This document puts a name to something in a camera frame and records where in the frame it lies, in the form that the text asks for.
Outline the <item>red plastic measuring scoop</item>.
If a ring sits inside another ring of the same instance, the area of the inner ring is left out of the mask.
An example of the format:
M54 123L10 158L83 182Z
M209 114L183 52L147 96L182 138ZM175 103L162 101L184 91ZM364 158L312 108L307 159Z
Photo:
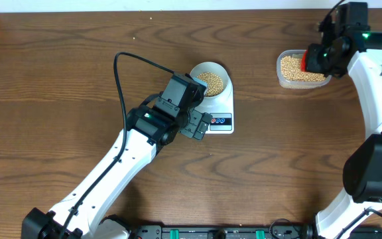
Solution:
M302 72L306 72L306 56L307 56L308 51L305 50L303 55L302 55L302 60L300 63L300 69Z

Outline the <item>light blue round bowl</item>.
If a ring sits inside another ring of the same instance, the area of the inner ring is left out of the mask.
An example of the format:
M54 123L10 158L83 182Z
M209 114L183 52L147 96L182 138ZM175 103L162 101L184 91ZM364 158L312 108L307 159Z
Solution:
M205 92L205 97L210 98L210 99L215 99L215 98L226 98L229 96L230 91L231 91L230 78L227 74L226 69L222 65L215 63L215 62L203 62L203 63L200 63L197 66L195 66L191 70L190 75L194 78L197 78L197 75L199 75L203 72L212 72L212 73L220 76L221 79L223 80L223 91L221 94L218 94L217 96L213 96L213 97L207 97L206 96L206 92L208 90L207 89Z

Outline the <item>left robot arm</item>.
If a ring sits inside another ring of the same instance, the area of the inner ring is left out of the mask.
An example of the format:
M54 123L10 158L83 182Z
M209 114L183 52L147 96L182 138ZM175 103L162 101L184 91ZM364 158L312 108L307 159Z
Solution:
M131 179L148 165L177 133L201 140L212 120L197 111L207 83L174 73L165 91L131 109L126 125L89 175L48 212L32 209L23 219L22 238L127 238L122 226L105 226L103 218Z

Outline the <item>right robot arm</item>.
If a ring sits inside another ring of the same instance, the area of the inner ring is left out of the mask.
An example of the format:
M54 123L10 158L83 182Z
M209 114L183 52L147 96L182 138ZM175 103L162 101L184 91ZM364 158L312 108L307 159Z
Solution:
M343 189L299 236L349 238L372 214L382 218L382 33L371 30L366 2L339 1L318 30L322 41L308 46L302 70L351 78L363 113L365 141L344 165Z

